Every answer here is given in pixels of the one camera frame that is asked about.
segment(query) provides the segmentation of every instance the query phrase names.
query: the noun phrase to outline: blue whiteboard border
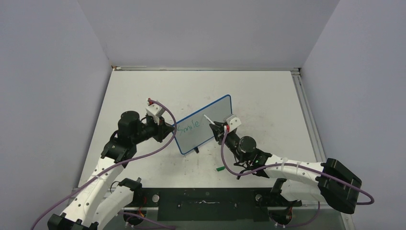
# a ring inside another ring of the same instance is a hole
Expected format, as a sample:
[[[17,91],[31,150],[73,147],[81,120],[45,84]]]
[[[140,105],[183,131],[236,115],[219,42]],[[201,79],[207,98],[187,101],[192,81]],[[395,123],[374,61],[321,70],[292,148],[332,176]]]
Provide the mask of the blue whiteboard border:
[[[196,111],[196,112],[194,112],[194,113],[190,114],[189,116],[187,116],[187,117],[185,117],[185,118],[181,119],[181,120],[180,120],[180,121],[178,121],[176,124],[178,124],[178,123],[180,123],[180,122],[182,122],[182,121],[184,121],[184,120],[188,119],[189,117],[191,117],[191,116],[195,115],[196,113],[198,113],[198,112],[202,111],[203,109],[205,109],[205,108],[207,108],[207,107],[209,107],[209,106],[213,105],[214,103],[216,103],[216,102],[218,102],[218,101],[220,101],[220,100],[222,100],[222,99],[224,99],[224,98],[226,98],[226,97],[229,97],[229,98],[230,98],[230,108],[231,108],[231,113],[233,113],[233,105],[231,104],[231,95],[230,95],[230,94],[226,94],[226,95],[224,95],[223,97],[221,97],[221,98],[219,98],[219,99],[215,100],[214,102],[212,102],[212,103],[210,103],[210,104],[206,105],[205,107],[203,107],[203,108],[199,109],[198,111]],[[210,139],[212,139],[212,138],[214,138],[214,135],[213,135],[212,137],[210,137],[209,139],[205,140],[204,142],[202,142],[201,144],[199,144],[199,145],[198,145],[198,146],[196,146],[196,147],[201,146],[202,144],[206,143],[207,141],[209,141],[209,140],[210,140]],[[187,153],[189,153],[190,151],[192,151],[192,150],[193,150],[193,149],[191,149],[191,150],[187,151],[186,153],[182,153],[182,150],[180,149],[180,146],[179,146],[179,143],[178,143],[178,140],[176,139],[176,137],[175,137],[175,141],[176,141],[176,145],[178,145],[179,152],[180,152],[182,155],[186,155]]]

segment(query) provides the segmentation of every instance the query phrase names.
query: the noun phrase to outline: wall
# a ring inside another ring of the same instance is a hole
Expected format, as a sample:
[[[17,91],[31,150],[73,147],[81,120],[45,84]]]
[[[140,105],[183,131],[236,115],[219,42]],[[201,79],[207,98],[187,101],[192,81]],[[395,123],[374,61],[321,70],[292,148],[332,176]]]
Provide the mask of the wall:
[[[79,0],[117,66],[300,67],[338,0]]]
[[[357,229],[406,225],[405,12],[404,0],[341,0],[301,71],[326,155],[376,199],[356,208]]]
[[[8,0],[0,72],[0,229],[26,230],[77,185],[111,68],[77,1]]]

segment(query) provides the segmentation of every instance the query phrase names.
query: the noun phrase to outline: white table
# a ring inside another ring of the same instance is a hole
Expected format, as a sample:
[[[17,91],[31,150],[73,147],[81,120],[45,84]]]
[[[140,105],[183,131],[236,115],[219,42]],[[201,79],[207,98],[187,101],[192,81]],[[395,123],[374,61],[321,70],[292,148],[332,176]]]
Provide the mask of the white table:
[[[291,73],[289,71],[113,71],[86,157],[79,186],[97,163],[104,145],[117,129],[121,113],[134,110],[143,116],[146,99],[159,100],[180,120],[214,100],[230,94],[233,113],[242,122],[237,133],[252,136],[257,147],[289,159],[315,162]],[[165,113],[168,123],[170,116]],[[140,156],[163,143],[154,139],[137,145]],[[220,146],[212,140],[200,153],[182,156],[173,141],[165,150],[128,164],[117,178],[142,178],[143,187],[271,187],[275,180],[249,175],[236,180],[223,166]],[[234,158],[225,150],[229,165]],[[242,168],[232,166],[235,171]]]

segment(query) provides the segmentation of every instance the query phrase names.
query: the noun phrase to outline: marker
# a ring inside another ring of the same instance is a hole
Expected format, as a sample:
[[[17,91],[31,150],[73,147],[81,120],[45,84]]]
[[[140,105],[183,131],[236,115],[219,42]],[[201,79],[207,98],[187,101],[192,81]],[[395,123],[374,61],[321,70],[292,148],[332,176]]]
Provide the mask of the marker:
[[[206,116],[206,114],[203,114],[204,117],[206,117],[206,119],[212,124],[214,125],[214,122],[210,120],[210,118],[208,116]]]

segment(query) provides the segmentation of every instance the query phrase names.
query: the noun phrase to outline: small whiteboard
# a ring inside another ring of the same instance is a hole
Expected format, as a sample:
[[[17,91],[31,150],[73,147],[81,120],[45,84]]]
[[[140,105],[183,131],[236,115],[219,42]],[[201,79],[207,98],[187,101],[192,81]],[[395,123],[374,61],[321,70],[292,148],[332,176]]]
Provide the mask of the small whiteboard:
[[[180,120],[175,136],[180,153],[184,155],[214,137],[203,114],[212,121],[223,122],[232,113],[231,96],[227,94]]]

